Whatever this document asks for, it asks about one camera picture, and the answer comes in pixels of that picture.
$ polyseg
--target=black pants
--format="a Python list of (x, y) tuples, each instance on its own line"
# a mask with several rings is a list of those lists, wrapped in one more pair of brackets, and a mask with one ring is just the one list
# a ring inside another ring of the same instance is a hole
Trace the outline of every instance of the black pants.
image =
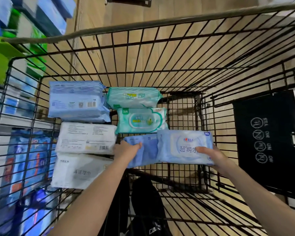
[(150, 179), (140, 177), (133, 182), (131, 202), (136, 216), (127, 227), (130, 205), (130, 186), (128, 179), (122, 179), (106, 220), (98, 235), (119, 236), (172, 236), (164, 218), (162, 199)]

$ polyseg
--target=white circular icon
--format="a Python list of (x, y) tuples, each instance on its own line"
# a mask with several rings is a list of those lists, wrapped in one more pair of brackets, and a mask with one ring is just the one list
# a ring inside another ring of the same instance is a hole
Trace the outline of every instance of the white circular icon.
[(255, 149), (259, 152), (263, 152), (266, 149), (266, 144), (262, 141), (255, 142)]
[(256, 160), (257, 160), (257, 162), (263, 164), (263, 163), (266, 163), (268, 161), (268, 157), (265, 154), (263, 154), (261, 152), (258, 152), (256, 154)]
[(263, 126), (263, 120), (261, 118), (253, 118), (250, 124), (254, 128), (261, 128)]
[(263, 131), (261, 131), (261, 130), (254, 130), (252, 135), (257, 140), (262, 140), (264, 138), (264, 136), (265, 136)]

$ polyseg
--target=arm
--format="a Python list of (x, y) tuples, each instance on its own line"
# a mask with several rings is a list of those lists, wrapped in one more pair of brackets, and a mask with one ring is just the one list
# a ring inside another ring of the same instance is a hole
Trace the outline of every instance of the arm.
[(131, 146), (125, 141), (116, 144), (112, 164), (83, 191), (49, 235), (97, 235), (106, 218), (121, 177), (141, 146), (141, 143)]
[(230, 179), (269, 235), (295, 236), (295, 211), (255, 182), (216, 146), (196, 149), (209, 155), (215, 164), (213, 168)]

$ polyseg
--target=white wet wipes package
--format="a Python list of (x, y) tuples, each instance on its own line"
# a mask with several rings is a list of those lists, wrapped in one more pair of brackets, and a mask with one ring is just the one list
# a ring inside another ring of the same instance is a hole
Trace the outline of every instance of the white wet wipes package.
[(115, 125), (63, 122), (56, 152), (113, 154)]
[(57, 153), (51, 186), (84, 190), (112, 162), (112, 159), (101, 156)]
[(158, 130), (157, 138), (157, 158), (161, 162), (214, 164), (208, 155), (196, 151), (196, 147), (213, 148), (213, 139), (209, 131)]

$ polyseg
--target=forearm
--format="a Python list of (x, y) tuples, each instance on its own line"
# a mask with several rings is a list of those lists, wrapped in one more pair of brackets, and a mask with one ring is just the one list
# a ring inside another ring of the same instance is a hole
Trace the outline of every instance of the forearm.
[(115, 159), (76, 199), (50, 236), (97, 235), (127, 165), (123, 159)]
[(235, 164), (228, 165), (226, 176), (269, 235), (295, 236), (295, 212), (289, 206)]

